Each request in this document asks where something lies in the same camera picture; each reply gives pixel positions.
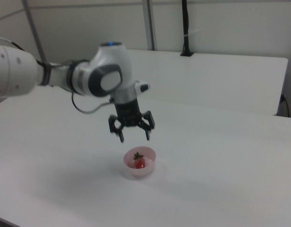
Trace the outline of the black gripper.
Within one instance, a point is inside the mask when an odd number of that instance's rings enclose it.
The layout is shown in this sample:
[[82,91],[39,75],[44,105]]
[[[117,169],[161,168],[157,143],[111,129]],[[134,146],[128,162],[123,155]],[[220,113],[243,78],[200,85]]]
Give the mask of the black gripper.
[[[117,116],[110,115],[108,119],[110,133],[114,133],[119,137],[120,142],[124,142],[123,128],[135,127],[145,131],[146,139],[150,140],[150,132],[155,128],[155,122],[151,111],[145,113],[140,112],[138,100],[134,99],[125,104],[115,104]],[[120,126],[117,127],[115,122],[119,122]]]

